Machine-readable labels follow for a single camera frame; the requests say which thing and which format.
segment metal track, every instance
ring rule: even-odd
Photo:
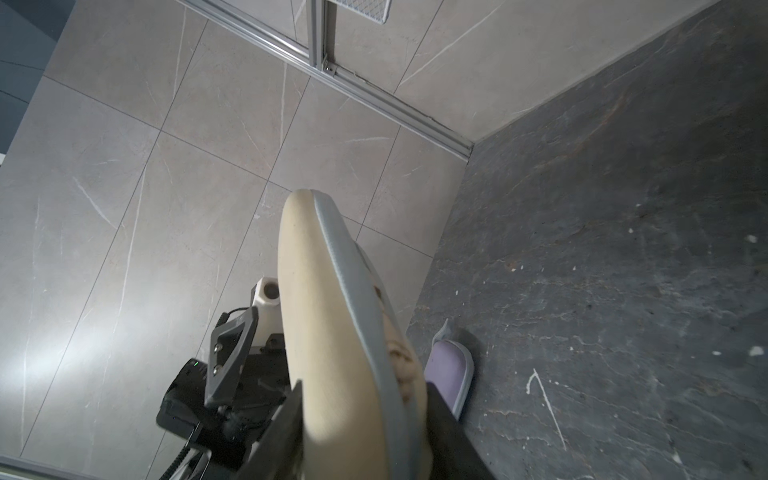
[[[345,68],[328,62],[324,55],[322,15],[324,0],[307,0],[307,12],[310,13],[310,3],[315,2],[312,11],[315,15],[307,15],[310,27],[310,47],[313,55],[310,63],[310,51],[294,40],[282,35],[269,25],[256,20],[247,13],[234,8],[221,0],[178,0],[183,5],[192,8],[201,15],[208,17],[228,30],[261,47],[270,54],[285,61],[312,78],[354,98],[361,104],[384,115],[390,120],[401,124],[415,134],[421,135],[433,144],[446,149],[463,160],[469,159],[472,152],[472,142],[457,134],[450,128],[439,124],[415,108],[407,105],[395,96],[358,77]]]
[[[0,455],[0,480],[99,480],[90,475],[43,465],[26,458]]]

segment black cable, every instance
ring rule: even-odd
[[[187,457],[187,453],[189,452],[190,448],[185,445],[184,448],[181,449],[181,452],[179,452],[179,455],[176,455],[175,460],[173,460],[170,466],[165,469],[165,473],[160,476],[160,480],[170,480],[170,477],[176,473],[176,471],[179,469],[179,465],[181,465],[181,463]]]
[[[233,313],[242,312],[243,310],[248,310],[249,308],[250,308],[249,306],[242,306],[240,308],[236,308],[235,310],[232,310],[231,312],[222,313],[218,321],[216,321],[216,327],[218,328],[223,324],[225,324],[230,319],[230,315],[232,315]]]
[[[235,312],[242,312],[243,310],[248,310],[249,308],[250,308],[249,306],[242,306],[240,308],[236,308],[235,310],[232,310],[227,315],[232,315]]]

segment aluminum rail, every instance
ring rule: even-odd
[[[0,480],[99,480],[90,475],[43,465],[26,458],[0,455]]]
[[[441,125],[392,94],[376,87],[355,73],[327,60],[324,45],[325,0],[307,0],[307,20],[313,53],[269,25],[222,0],[178,0],[254,45],[285,61],[310,77],[401,124],[454,155],[468,160],[472,142]]]

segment gray trim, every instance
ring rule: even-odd
[[[464,402],[467,400],[469,386],[472,384],[472,377],[475,375],[475,360],[472,359],[472,354],[467,350],[467,347],[463,346],[461,343],[454,342],[453,340],[446,340],[446,342],[451,343],[461,350],[464,355],[464,360],[467,362],[467,366],[464,369],[464,376],[462,377],[462,387],[458,391],[456,400],[451,406],[451,412],[453,413],[453,416],[456,417],[456,420],[458,420],[464,409]]]
[[[326,60],[326,1],[306,0],[307,41],[310,66],[323,69]]]
[[[433,144],[465,161],[469,159],[473,143],[462,135],[439,124],[374,84],[370,84],[354,72],[329,62],[327,59],[324,68],[315,68],[310,64],[310,53],[306,47],[297,44],[245,12],[222,2],[222,0],[178,1],[285,61],[288,65],[303,71],[334,90],[354,98]],[[308,3],[318,1],[321,0],[307,0]]]
[[[400,329],[400,325],[397,321],[397,317],[395,315],[395,309],[392,308],[392,303],[389,301],[389,295],[386,294],[386,289],[384,288],[384,282],[382,282],[381,277],[379,276],[379,272],[376,271],[376,268],[373,266],[373,262],[371,262],[371,259],[368,258],[368,254],[365,252],[365,250],[362,249],[360,245],[355,243],[355,247],[357,249],[357,252],[362,257],[362,261],[365,263],[366,267],[368,268],[369,273],[373,277],[374,284],[381,289],[382,291],[382,303],[384,304],[384,310],[390,318],[390,324],[395,327],[398,331],[400,331],[400,334],[405,338],[406,334]],[[416,408],[416,402],[408,402],[406,405],[406,415],[408,416],[408,434],[410,439],[410,454],[411,454],[411,478],[418,478],[419,477],[419,460],[421,457],[421,430],[419,427],[419,411]]]
[[[344,220],[331,197],[312,190],[315,211],[323,232],[328,253],[336,271],[346,306],[352,317],[362,349],[368,358],[368,365],[379,393],[382,410],[382,424],[386,437],[389,478],[403,480],[412,478],[414,457],[411,445],[409,415],[402,403],[397,378],[389,361],[384,341],[382,310],[371,288],[371,280],[364,262],[357,253],[355,243],[349,236]]]
[[[97,477],[43,465],[25,458],[0,455],[0,480],[100,480]]]

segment gray tile floor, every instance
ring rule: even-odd
[[[0,168],[0,453],[156,478],[211,320],[330,194],[407,325],[465,164],[173,0],[78,0]]]
[[[0,164],[73,7],[74,0],[0,0]]]
[[[290,3],[306,45],[306,0],[231,2],[269,25]],[[395,0],[384,25],[338,8],[334,60],[479,141],[711,3]]]

